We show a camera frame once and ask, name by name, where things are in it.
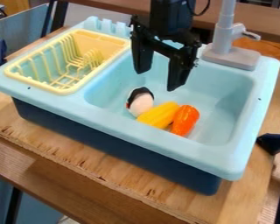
metal table leg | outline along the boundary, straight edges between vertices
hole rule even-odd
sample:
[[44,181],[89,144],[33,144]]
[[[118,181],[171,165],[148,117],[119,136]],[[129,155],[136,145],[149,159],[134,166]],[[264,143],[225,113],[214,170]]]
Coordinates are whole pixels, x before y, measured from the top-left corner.
[[61,28],[64,24],[67,15],[68,2],[57,2],[55,15],[52,21],[51,32],[54,32]]
[[16,187],[13,187],[5,224],[17,223],[18,209],[20,207],[22,196],[23,196],[23,192],[18,190]]
[[[53,4],[56,0],[50,0],[46,15],[45,22],[41,32],[41,38],[43,38],[47,34],[47,28],[50,23],[50,19],[52,16]],[[68,2],[66,1],[57,1],[57,6],[55,10],[55,14],[52,21],[52,28],[49,32],[54,32],[61,28],[64,24],[66,15],[67,15]]]
[[41,38],[43,38],[47,33],[47,27],[50,23],[50,18],[51,18],[51,15],[52,15],[54,2],[55,2],[55,0],[50,0],[49,6],[47,8],[47,12],[46,12],[46,15],[45,15],[45,22],[44,22],[44,26],[42,27],[42,32],[41,32],[41,36],[40,36]]

dish rack slot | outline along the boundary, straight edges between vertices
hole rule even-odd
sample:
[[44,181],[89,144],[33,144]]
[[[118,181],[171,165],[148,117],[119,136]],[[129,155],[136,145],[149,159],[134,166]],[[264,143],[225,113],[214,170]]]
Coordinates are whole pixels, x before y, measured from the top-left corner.
[[70,94],[130,48],[130,41],[75,30],[7,66],[5,75],[55,94]]

toy sink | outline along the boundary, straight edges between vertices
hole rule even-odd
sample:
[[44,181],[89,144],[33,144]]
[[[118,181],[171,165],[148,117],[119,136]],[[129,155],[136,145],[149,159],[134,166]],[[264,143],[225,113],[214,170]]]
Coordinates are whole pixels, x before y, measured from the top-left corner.
[[[71,59],[79,61],[69,61],[70,57],[62,53],[60,40],[83,31],[99,32],[87,35],[102,35],[118,47],[106,57],[97,45],[84,53],[76,50],[74,54],[78,44],[73,43],[67,50],[72,49]],[[221,179],[239,179],[269,106],[279,62],[261,57],[256,70],[250,72],[200,60],[184,86],[167,92],[168,59],[155,53],[152,69],[136,74],[126,44],[129,35],[130,28],[125,24],[90,17],[1,66],[0,91],[14,98],[23,118],[195,191],[213,194]],[[62,81],[64,77],[57,75],[58,63],[53,62],[56,60],[53,50],[46,52],[48,46],[59,51],[59,69],[72,80]],[[89,51],[92,53],[84,59],[83,55]],[[47,57],[47,66],[40,52]],[[42,61],[35,63],[38,77],[31,60]],[[130,91],[142,86],[155,95],[156,105],[175,101],[197,108],[200,119],[192,133],[181,137],[137,122],[124,105]]]

wooden table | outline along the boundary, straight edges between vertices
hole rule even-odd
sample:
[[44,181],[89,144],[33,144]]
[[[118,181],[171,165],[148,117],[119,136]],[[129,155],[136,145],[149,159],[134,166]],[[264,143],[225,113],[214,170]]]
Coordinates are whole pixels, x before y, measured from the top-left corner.
[[[61,0],[75,4],[93,6],[126,14],[148,14],[151,0]],[[206,6],[207,0],[196,1],[196,11]],[[201,17],[194,17],[193,26],[213,30],[218,20],[221,0],[211,0],[209,10]],[[251,32],[262,35],[262,39],[280,43],[280,10],[259,5],[237,3],[235,22],[244,23]]]
[[[260,134],[266,132],[280,132],[280,77]],[[41,138],[47,142],[37,143]],[[96,173],[29,151],[44,146],[90,151],[98,162]],[[96,149],[19,118],[11,98],[0,93],[0,177],[81,223],[254,224],[273,165],[273,158],[255,146],[241,180],[223,181],[216,195],[204,196],[122,160],[99,156],[103,159],[95,161]]]

faucet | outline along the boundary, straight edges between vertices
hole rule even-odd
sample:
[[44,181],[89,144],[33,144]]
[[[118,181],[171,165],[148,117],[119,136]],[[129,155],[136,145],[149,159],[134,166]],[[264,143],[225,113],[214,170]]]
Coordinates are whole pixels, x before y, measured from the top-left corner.
[[246,31],[244,24],[234,24],[235,0],[223,0],[219,21],[215,26],[213,43],[202,53],[202,59],[229,67],[255,70],[261,56],[259,52],[232,46],[233,41],[242,37],[260,40],[261,36]]

